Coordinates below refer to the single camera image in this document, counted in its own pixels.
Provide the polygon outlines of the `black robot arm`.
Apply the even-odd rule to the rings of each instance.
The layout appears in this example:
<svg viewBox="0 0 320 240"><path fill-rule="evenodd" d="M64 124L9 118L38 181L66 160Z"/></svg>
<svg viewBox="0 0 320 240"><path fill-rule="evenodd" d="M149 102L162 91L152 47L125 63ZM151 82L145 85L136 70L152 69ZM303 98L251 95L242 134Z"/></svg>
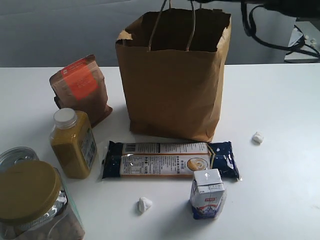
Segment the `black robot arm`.
<svg viewBox="0 0 320 240"><path fill-rule="evenodd" d="M295 18L320 18L320 0L221 0L221 2L262 5L266 10Z"/></svg>

